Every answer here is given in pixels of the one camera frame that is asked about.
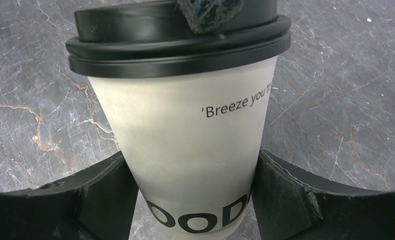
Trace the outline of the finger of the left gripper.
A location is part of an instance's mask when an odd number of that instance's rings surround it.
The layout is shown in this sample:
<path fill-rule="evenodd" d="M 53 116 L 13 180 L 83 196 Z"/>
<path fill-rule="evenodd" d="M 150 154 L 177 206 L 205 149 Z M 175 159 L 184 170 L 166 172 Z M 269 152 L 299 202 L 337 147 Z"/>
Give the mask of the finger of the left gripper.
<path fill-rule="evenodd" d="M 242 0 L 178 0 L 179 10 L 197 35 L 219 29 L 242 10 Z"/>

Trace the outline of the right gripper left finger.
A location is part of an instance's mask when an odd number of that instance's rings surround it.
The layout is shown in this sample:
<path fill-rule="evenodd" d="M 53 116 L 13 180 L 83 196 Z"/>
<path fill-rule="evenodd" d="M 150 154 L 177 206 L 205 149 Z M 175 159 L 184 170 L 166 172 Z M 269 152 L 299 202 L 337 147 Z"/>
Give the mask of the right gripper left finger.
<path fill-rule="evenodd" d="M 0 192 L 0 240 L 126 240 L 137 195 L 118 152 L 40 188 Z"/>

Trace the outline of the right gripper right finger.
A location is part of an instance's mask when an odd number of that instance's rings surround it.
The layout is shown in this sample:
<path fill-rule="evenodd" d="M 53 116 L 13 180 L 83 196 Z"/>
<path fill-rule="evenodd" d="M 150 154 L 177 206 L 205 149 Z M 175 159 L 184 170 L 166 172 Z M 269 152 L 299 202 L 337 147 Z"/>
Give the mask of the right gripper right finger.
<path fill-rule="evenodd" d="M 395 240 L 395 191 L 334 182 L 267 150 L 252 199 L 263 240 Z"/>

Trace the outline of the white paper coffee cup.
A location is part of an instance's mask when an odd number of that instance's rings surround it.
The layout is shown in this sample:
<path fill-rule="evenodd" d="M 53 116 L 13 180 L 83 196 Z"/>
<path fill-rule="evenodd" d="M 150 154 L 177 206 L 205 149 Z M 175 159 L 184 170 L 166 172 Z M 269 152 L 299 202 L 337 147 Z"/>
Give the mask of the white paper coffee cup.
<path fill-rule="evenodd" d="M 89 78 L 150 211 L 172 238 L 221 240 L 242 222 L 276 62 Z"/>

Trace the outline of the black plastic cup lid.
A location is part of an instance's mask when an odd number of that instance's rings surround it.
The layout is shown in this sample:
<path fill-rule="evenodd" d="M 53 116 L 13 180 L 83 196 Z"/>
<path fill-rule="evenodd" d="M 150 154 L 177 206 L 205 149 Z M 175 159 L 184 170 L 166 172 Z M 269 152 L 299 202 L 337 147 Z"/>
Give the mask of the black plastic cup lid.
<path fill-rule="evenodd" d="M 78 35 L 66 42 L 70 69 L 98 78 L 161 78 L 225 70 L 290 48 L 291 20 L 274 0 L 243 0 L 217 30 L 191 31 L 175 0 L 78 10 Z"/>

